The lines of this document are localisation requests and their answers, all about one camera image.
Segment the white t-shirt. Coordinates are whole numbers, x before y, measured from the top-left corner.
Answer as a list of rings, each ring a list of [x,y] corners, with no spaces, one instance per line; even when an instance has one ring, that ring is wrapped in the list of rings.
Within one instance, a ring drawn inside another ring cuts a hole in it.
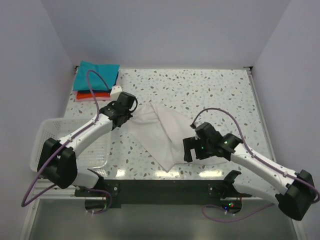
[[[183,139],[194,137],[191,119],[176,110],[149,102],[137,108],[124,127],[169,172],[185,164]]]

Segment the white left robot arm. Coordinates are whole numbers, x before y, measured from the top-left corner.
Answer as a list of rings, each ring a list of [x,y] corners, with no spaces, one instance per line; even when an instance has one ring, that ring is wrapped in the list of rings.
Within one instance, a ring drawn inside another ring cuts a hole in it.
[[[137,98],[121,92],[118,98],[97,109],[97,114],[74,132],[56,140],[47,139],[42,147],[37,173],[55,186],[94,189],[103,178],[90,169],[78,167],[80,154],[101,136],[121,127],[138,106]]]

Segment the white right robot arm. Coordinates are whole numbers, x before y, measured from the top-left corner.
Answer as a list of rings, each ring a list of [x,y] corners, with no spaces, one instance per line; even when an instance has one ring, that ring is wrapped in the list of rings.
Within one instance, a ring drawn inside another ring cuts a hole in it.
[[[250,170],[261,178],[255,186],[240,182],[239,172],[232,173],[232,187],[241,194],[267,200],[287,217],[301,221],[310,206],[319,200],[312,175],[297,172],[268,159],[250,148],[243,139],[221,133],[208,122],[194,129],[195,135],[183,139],[184,161],[223,158]]]

